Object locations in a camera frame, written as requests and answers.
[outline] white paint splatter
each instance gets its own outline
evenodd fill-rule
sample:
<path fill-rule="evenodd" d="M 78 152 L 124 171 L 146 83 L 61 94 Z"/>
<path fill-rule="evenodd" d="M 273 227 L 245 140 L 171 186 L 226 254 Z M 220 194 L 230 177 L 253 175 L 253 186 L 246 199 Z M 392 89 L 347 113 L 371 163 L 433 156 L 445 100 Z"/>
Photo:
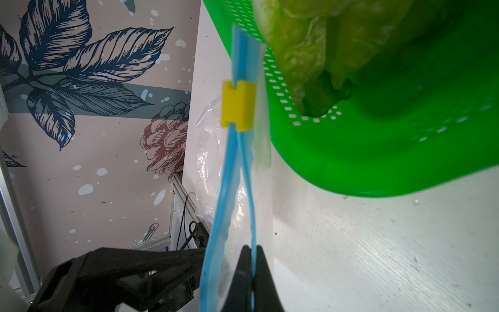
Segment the white paint splatter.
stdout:
<path fill-rule="evenodd" d="M 186 47 L 186 42 L 183 41 L 182 39 L 178 39 L 177 41 L 175 41 L 175 45 L 176 46 L 181 46 L 181 47 Z"/>
<path fill-rule="evenodd" d="M 167 60 L 170 60 L 170 55 L 166 53 L 161 53 L 158 59 L 156 60 L 156 64 L 161 63 L 161 61 L 167 61 Z"/>
<path fill-rule="evenodd" d="M 91 184 L 85 184 L 78 190 L 78 194 L 86 195 L 93 192 L 93 186 Z"/>
<path fill-rule="evenodd" d="M 106 168 L 99 168 L 97 169 L 97 175 L 98 176 L 105 176 L 107 174 L 107 169 Z"/>
<path fill-rule="evenodd" d="M 147 96 L 147 89 L 144 89 L 144 91 L 142 91 L 142 94 L 140 95 L 140 98 L 145 101 L 146 100 L 146 96 Z"/>
<path fill-rule="evenodd" d="M 154 206 L 158 206 L 159 203 L 165 198 L 166 190 L 162 190 L 161 192 L 158 193 L 156 196 L 156 199 L 154 200 Z"/>

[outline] green basket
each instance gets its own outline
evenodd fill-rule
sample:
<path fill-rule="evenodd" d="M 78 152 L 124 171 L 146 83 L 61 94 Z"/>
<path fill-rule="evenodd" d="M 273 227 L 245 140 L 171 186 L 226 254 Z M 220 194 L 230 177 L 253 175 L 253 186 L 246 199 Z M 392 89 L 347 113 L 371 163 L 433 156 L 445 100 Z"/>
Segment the green basket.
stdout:
<path fill-rule="evenodd" d="M 232 24 L 262 40 L 251 0 L 204 0 L 226 50 Z M 301 116 L 270 49 L 264 69 L 272 142 L 308 182 L 385 197 L 499 163 L 499 5 L 470 7 L 412 69 L 360 87 L 320 118 Z"/>

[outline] wallpaper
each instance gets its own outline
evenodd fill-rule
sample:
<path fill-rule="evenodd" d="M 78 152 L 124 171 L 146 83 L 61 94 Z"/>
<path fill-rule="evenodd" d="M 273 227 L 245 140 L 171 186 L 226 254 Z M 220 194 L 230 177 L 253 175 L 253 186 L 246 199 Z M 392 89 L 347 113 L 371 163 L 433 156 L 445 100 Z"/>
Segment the wallpaper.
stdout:
<path fill-rule="evenodd" d="M 0 11 L 0 132 L 42 274 L 163 235 L 182 171 L 200 0 L 18 0 Z"/>

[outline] plastic bag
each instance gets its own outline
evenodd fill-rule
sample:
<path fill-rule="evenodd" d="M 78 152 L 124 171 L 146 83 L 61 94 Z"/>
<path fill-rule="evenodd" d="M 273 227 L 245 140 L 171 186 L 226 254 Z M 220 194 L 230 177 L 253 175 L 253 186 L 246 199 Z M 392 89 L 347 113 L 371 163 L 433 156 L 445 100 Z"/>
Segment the plastic bag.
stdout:
<path fill-rule="evenodd" d="M 201 129 L 197 144 L 196 215 L 212 223 L 220 190 L 222 166 L 227 142 L 227 129 L 220 126 L 221 99 L 210 102 L 196 127 Z M 256 216 L 256 241 L 265 251 L 269 267 L 272 252 L 272 176 L 268 103 L 263 72 L 257 82 L 252 145 L 251 187 Z M 243 177 L 236 195 L 229 237 L 219 282 L 219 310 L 222 308 L 244 245 L 250 245 L 250 214 Z"/>

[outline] white table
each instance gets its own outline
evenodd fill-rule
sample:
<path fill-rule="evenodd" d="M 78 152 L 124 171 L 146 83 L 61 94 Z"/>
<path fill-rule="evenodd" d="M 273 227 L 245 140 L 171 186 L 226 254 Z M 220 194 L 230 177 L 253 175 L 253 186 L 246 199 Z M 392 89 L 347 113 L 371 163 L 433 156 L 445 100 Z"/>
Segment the white table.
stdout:
<path fill-rule="evenodd" d="M 183 185 L 196 184 L 195 123 L 230 79 L 201 4 Z M 499 311 L 499 168 L 415 194 L 344 198 L 273 152 L 274 281 L 286 311 Z"/>

